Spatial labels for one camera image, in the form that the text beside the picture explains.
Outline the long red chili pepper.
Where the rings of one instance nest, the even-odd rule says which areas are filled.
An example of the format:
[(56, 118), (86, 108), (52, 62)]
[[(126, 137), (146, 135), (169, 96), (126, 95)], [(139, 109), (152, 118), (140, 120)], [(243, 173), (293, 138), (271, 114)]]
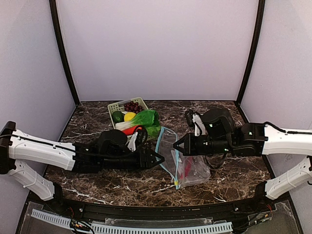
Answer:
[(185, 179), (192, 169), (194, 160), (191, 156), (184, 157), (182, 162), (182, 172), (180, 173), (180, 179)]

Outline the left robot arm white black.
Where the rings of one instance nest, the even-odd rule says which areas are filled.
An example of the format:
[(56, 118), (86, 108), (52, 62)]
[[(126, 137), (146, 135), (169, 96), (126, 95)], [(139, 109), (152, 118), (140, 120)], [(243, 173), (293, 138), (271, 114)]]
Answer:
[(80, 174), (96, 174), (103, 169), (145, 170), (165, 161), (145, 148), (146, 140), (146, 129), (139, 127), (131, 138), (112, 129), (89, 144), (55, 142), (26, 134), (8, 121), (0, 132), (0, 173), (13, 176), (45, 202), (61, 203), (61, 186), (38, 175), (27, 160)]

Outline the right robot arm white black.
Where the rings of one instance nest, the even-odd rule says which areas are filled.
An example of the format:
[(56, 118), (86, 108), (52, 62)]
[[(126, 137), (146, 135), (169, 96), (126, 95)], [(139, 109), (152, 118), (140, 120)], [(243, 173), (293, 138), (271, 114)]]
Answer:
[(184, 156), (266, 156), (272, 154), (304, 155), (305, 158), (282, 175), (256, 186), (256, 199), (275, 200), (312, 177), (312, 132), (281, 129), (270, 122), (246, 123), (236, 127), (230, 112), (210, 109), (204, 114), (185, 113), (195, 129), (173, 144)]

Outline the clear zip top bag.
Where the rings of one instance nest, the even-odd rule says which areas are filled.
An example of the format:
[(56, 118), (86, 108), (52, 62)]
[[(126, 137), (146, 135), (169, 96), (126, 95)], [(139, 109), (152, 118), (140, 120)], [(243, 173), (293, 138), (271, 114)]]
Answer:
[(175, 188), (203, 184), (211, 177), (210, 168), (202, 156), (184, 156), (173, 148), (178, 135), (173, 130), (162, 127), (156, 144), (156, 153), (164, 157), (161, 167), (170, 175)]

